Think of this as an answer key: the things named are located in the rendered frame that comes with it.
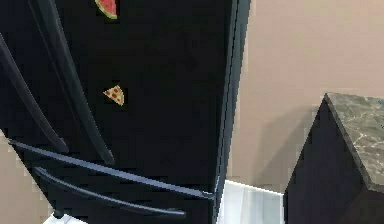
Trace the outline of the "dark cabinet with marble top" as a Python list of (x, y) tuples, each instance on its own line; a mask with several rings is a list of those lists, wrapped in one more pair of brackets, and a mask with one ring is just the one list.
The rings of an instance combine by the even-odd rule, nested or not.
[(324, 95), (283, 207), (285, 224), (384, 224), (384, 99)]

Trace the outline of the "black fridge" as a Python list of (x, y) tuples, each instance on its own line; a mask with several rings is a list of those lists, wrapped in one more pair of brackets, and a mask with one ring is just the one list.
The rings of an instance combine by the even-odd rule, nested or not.
[[(65, 93), (28, 0), (0, 0), (0, 33), (68, 153), (36, 124), (0, 64), (0, 131), (56, 215), (86, 224), (216, 224), (251, 0), (55, 0), (75, 68), (115, 163), (95, 150)], [(119, 85), (120, 106), (103, 94)], [(185, 218), (137, 214), (40, 178)]]

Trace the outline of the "pizza slice magnet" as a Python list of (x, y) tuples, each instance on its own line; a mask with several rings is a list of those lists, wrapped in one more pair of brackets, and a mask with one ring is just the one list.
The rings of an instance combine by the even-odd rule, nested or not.
[(105, 96), (114, 101), (120, 106), (124, 105), (124, 93), (119, 85), (116, 85), (103, 92)]

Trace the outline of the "watermelon slice magnet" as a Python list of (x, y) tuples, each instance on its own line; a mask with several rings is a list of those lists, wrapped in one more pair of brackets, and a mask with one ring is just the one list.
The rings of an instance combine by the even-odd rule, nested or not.
[(109, 19), (117, 18), (116, 0), (95, 0), (98, 9)]

